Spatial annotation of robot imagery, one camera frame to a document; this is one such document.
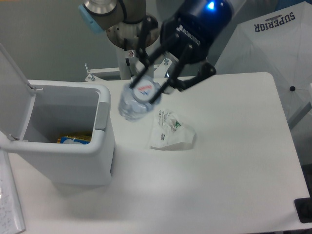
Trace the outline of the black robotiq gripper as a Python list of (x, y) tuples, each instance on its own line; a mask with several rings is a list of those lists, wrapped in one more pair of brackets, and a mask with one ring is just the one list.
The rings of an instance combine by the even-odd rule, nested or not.
[[(206, 58), (210, 46), (233, 16), (234, 8), (229, 0), (185, 0), (172, 17), (163, 22), (160, 30), (161, 45), (150, 55), (146, 52), (146, 40), (149, 33), (158, 27), (158, 23), (150, 16), (146, 16), (136, 48), (136, 55), (144, 65), (144, 69), (129, 87), (133, 89), (146, 74), (149, 67), (165, 51), (179, 61), (167, 81), (149, 100), (150, 104), (154, 104), (169, 86), (182, 92), (214, 76), (216, 69), (205, 61), (195, 77), (189, 80), (178, 79), (186, 64), (198, 63)], [(179, 34), (179, 40), (171, 46), (170, 37), (174, 34)]]

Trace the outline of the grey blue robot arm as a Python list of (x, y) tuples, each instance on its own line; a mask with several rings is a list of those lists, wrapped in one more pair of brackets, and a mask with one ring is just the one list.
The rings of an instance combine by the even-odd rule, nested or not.
[(216, 74), (206, 61), (210, 46), (235, 14), (230, 0), (185, 0), (160, 28), (160, 46), (151, 55), (146, 52), (148, 34), (158, 28), (146, 14), (144, 0), (86, 0), (78, 7), (82, 18), (95, 31), (104, 31), (123, 22), (142, 23), (135, 47), (144, 69), (129, 85), (134, 89), (148, 68), (160, 55), (169, 53), (177, 59), (173, 73), (148, 100), (153, 104), (167, 87), (184, 91)]

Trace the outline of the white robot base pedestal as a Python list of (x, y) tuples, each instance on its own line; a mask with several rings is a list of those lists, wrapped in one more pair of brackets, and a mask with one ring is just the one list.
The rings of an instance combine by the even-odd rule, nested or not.
[[(157, 21), (153, 15), (147, 13), (147, 16)], [(106, 30), (109, 41), (116, 48), (120, 71), (123, 71), (126, 66), (129, 68), (134, 67), (135, 63), (139, 61), (136, 56), (136, 48), (142, 24), (143, 22), (136, 24), (120, 22)], [(159, 45), (159, 35), (160, 29), (158, 27), (149, 33), (146, 40), (146, 52), (148, 55)]]

